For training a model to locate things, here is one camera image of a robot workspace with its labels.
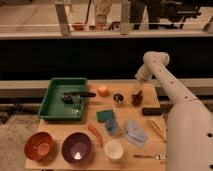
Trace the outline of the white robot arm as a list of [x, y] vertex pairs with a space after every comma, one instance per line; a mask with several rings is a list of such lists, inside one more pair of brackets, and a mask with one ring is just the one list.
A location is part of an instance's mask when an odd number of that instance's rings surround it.
[[148, 51], [135, 78], [155, 76], [173, 104], [166, 133], [166, 171], [213, 171], [213, 114], [167, 68], [169, 54]]

